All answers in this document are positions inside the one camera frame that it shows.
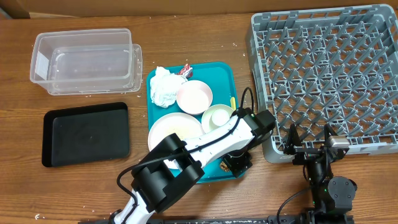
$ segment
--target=red wrapper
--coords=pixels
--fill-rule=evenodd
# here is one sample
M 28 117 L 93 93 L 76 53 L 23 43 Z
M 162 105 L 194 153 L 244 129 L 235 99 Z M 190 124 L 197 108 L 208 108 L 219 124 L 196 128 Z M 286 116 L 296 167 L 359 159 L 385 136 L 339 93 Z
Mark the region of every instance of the red wrapper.
M 184 67 L 177 73 L 177 75 L 182 75 L 185 78 L 191 78 L 193 76 L 193 68 L 189 65 L 186 64 Z

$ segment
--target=crumpled white napkin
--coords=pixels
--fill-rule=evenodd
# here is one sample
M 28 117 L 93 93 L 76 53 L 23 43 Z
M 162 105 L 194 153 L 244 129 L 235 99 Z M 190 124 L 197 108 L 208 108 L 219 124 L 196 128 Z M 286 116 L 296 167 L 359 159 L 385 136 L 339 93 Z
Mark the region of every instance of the crumpled white napkin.
M 187 81 L 164 67 L 157 67 L 155 76 L 150 80 L 150 99 L 155 105 L 168 108 L 175 103 L 178 89 Z

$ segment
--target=wooden surface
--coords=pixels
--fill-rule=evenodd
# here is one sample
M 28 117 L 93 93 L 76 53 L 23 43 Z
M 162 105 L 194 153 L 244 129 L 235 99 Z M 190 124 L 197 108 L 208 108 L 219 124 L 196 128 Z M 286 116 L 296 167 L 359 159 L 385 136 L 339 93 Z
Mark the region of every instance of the wooden surface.
M 108 218 L 129 199 L 116 185 L 117 175 L 148 152 L 146 83 L 142 82 L 139 92 L 125 95 L 51 96 L 29 80 L 37 34 L 125 27 L 131 30 L 133 42 L 142 47 L 144 79 L 157 65 L 222 61 L 233 69 L 240 96 L 246 86 L 254 89 L 244 43 L 250 18 L 251 14 L 0 21 L 0 223 Z M 47 111 L 115 101 L 129 107 L 131 155 L 127 159 L 52 169 L 41 164 Z M 252 155 L 254 165 L 243 178 L 196 185 L 157 217 L 267 217 L 307 186 L 301 167 L 270 164 L 260 147 Z M 397 223 L 397 161 L 398 154 L 362 155 L 347 156 L 332 165 L 335 175 L 353 179 L 359 186 L 351 212 L 356 223 Z M 131 180 L 126 175 L 123 184 Z M 303 195 L 282 213 L 296 214 L 310 204 L 310 195 Z

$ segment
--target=teal tray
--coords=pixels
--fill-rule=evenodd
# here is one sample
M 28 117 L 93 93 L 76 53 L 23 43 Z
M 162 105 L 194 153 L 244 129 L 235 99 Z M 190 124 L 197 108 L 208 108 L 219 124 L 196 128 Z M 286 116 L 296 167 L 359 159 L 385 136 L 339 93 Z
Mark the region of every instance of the teal tray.
M 213 102 L 211 105 L 224 104 L 231 106 L 231 97 L 235 97 L 238 107 L 238 98 L 236 97 L 235 82 L 231 67 L 223 62 L 211 62 L 191 65 L 193 67 L 193 76 L 189 80 L 199 80 L 206 83 L 213 92 Z M 171 73 L 178 73 L 183 66 L 168 67 Z M 161 108 L 152 103 L 150 99 L 150 79 L 155 76 L 155 70 L 151 71 L 147 77 L 147 107 L 148 107 L 148 128 L 164 115 L 174 112 L 183 112 L 174 103 L 168 108 Z M 201 116 L 194 116 L 201 121 Z M 221 159 L 217 159 L 205 167 L 205 175 L 198 181 L 198 183 L 214 182 L 219 180 L 235 179 L 231 172 L 225 172 L 220 169 Z M 180 173 L 179 170 L 172 169 L 173 175 Z

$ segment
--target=gray basket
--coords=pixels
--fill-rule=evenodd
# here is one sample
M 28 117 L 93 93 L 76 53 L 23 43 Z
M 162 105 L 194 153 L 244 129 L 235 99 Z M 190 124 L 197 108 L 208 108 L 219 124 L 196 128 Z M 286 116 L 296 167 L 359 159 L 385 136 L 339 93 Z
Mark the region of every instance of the gray basket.
M 350 154 L 398 152 L 398 22 L 388 5 L 266 12 L 252 16 L 249 64 L 259 111 L 277 116 L 262 145 L 269 162 L 290 162 L 290 124 L 304 147 L 320 147 L 329 123 Z

